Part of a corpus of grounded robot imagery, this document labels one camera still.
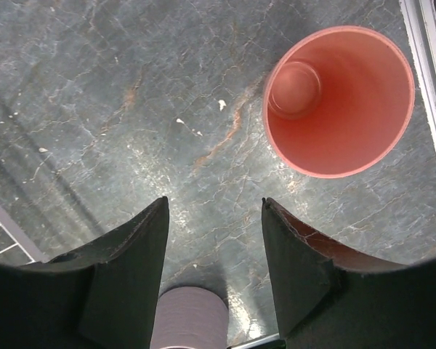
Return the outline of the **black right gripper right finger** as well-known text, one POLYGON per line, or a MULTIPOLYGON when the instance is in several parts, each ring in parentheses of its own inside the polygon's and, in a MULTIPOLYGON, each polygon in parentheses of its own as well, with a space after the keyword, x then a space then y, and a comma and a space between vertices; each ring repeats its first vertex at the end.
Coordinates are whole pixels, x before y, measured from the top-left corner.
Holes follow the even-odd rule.
POLYGON ((272 198, 262 233, 287 348, 436 348, 436 257, 401 265, 359 252, 272 198))

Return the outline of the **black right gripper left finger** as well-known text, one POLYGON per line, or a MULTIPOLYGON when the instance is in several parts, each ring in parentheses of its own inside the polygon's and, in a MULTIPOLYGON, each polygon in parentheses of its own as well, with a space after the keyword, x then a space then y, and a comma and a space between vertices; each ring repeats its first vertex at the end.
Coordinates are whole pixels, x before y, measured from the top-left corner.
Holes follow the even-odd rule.
POLYGON ((169 202, 49 262, 0 263, 0 348, 148 348, 169 202))

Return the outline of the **lilac ceramic mug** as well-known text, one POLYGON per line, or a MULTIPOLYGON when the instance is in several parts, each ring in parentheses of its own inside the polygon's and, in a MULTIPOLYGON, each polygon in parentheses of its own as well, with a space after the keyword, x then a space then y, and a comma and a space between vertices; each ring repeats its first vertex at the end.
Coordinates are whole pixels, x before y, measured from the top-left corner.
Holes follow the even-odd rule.
POLYGON ((171 289, 157 303, 151 348, 226 348, 229 310, 215 293, 194 286, 171 289))

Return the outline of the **white wire dish rack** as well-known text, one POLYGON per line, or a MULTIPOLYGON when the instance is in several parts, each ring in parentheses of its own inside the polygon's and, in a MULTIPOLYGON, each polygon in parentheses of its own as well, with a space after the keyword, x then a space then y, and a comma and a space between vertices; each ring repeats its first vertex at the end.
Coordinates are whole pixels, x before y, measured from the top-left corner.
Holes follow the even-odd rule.
POLYGON ((0 263, 26 265, 48 262, 45 255, 0 205, 0 263))

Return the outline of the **pink plastic cup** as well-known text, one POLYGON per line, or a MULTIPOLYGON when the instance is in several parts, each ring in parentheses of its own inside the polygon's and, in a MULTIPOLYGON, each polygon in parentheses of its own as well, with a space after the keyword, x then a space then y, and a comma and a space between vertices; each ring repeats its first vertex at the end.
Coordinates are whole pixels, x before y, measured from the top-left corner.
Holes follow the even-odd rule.
POLYGON ((382 160, 403 136, 415 84, 403 52, 354 25, 302 39, 267 78, 267 138, 290 167, 312 177, 355 175, 382 160))

